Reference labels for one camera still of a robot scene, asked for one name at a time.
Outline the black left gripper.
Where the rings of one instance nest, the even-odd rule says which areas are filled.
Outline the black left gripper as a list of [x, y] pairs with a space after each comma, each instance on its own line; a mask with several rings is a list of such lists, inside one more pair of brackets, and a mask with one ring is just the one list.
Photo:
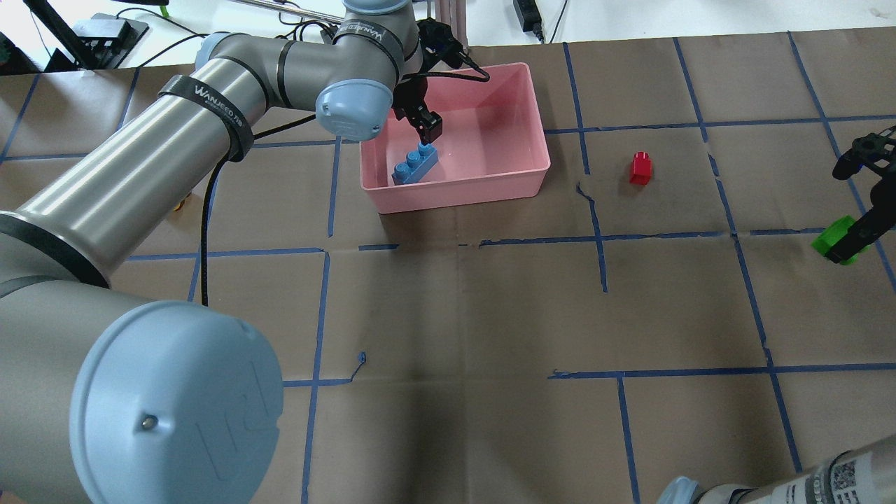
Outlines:
[[444, 119], [426, 105], [429, 74], [439, 63], [451, 69], [461, 68], [466, 54], [450, 25], [438, 20], [420, 20], [417, 29], [422, 64], [417, 71], [406, 71], [406, 79], [397, 84], [391, 111], [397, 121], [404, 119], [416, 130], [420, 144], [429, 146], [444, 133]]

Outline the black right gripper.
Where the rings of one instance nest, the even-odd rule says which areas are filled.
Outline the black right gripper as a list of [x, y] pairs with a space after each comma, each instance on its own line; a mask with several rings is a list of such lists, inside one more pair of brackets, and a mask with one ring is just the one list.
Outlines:
[[[855, 138], [851, 147], [839, 156], [832, 176], [838, 181], [847, 181], [861, 169], [868, 168], [881, 179], [894, 178], [894, 149], [894, 127]], [[892, 229], [894, 223], [894, 205], [875, 204], [851, 230], [860, 233], [872, 245]]]

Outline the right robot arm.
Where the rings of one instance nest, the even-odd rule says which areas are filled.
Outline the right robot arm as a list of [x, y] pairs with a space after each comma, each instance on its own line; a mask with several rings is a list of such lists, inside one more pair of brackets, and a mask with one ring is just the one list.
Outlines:
[[[871, 209], [860, 219], [844, 217], [826, 227], [812, 247], [828, 261], [847, 265], [894, 227], [894, 127], [853, 140], [833, 178], [847, 181], [867, 168], [878, 176]], [[893, 503], [895, 437], [848, 450], [801, 473], [758, 488], [721, 484], [703, 489], [694, 479], [672, 479], [659, 503]]]

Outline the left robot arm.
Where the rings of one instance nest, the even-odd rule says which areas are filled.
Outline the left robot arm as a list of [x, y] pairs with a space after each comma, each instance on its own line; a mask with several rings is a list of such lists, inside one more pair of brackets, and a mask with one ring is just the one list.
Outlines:
[[272, 108], [369, 141], [423, 62], [410, 1], [346, 1], [329, 44], [218, 31], [195, 70], [2, 213], [2, 491], [27, 503], [249, 503], [283, 375], [252, 323], [110, 277]]

